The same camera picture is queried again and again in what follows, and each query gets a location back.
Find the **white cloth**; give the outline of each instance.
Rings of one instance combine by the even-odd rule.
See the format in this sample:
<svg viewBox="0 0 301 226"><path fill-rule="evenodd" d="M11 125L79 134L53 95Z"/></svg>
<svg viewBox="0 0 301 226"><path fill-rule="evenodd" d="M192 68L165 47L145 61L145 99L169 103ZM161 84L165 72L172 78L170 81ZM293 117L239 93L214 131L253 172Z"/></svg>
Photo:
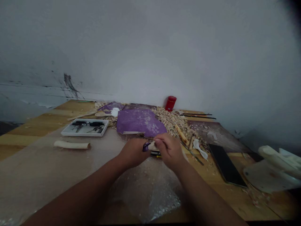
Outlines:
<svg viewBox="0 0 301 226"><path fill-rule="evenodd" d="M111 111L111 115L114 116L114 117L117 117L118 116L118 111L120 111L119 108L113 108L113 110Z"/></svg>

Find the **person's left hand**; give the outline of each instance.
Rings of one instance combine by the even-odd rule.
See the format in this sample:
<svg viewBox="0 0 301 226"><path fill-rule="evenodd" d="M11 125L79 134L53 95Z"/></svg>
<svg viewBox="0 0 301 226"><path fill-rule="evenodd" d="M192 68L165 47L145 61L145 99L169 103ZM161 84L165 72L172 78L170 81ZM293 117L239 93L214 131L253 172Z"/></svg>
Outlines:
<svg viewBox="0 0 301 226"><path fill-rule="evenodd" d="M145 142L147 142L146 139L130 139L122 148L117 158L124 163L128 169L140 165L151 155L151 150L142 152Z"/></svg>

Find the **hand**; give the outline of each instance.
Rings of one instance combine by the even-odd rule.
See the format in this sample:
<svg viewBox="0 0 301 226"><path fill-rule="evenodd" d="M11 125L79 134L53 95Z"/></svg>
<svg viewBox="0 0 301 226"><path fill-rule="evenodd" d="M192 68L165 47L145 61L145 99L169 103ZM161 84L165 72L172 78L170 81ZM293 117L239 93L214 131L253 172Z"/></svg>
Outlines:
<svg viewBox="0 0 301 226"><path fill-rule="evenodd" d="M122 148L117 158L125 164L127 169L140 165L151 155L151 150L142 151L145 142L147 142L146 139L133 138Z"/></svg>
<svg viewBox="0 0 301 226"><path fill-rule="evenodd" d="M180 142L168 133L155 137L156 147L160 150L163 162L172 171L177 172L187 162L184 159Z"/></svg>

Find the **bubble wrap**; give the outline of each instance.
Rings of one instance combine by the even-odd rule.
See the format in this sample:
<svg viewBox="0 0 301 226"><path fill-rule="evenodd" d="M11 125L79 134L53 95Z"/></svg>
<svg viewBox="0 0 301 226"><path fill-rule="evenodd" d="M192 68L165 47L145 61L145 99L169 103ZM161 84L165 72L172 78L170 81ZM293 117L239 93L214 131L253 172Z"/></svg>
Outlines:
<svg viewBox="0 0 301 226"><path fill-rule="evenodd" d="M61 137L63 128L0 162L0 225L20 225L55 197L119 154L124 137L107 129L104 137ZM53 147L56 140L91 143L90 150ZM161 159L148 158L126 171L110 190L147 223L180 206L181 185Z"/></svg>

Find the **forearm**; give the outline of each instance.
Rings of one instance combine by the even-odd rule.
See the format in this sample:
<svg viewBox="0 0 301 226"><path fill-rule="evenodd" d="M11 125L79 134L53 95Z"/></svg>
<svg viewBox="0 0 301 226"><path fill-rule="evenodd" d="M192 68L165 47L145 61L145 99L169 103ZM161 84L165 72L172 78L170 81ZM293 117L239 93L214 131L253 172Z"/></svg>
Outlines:
<svg viewBox="0 0 301 226"><path fill-rule="evenodd" d="M44 206L24 225L79 225L101 197L127 170L118 157Z"/></svg>
<svg viewBox="0 0 301 226"><path fill-rule="evenodd" d="M206 225L247 225L188 162L175 173L200 221Z"/></svg>

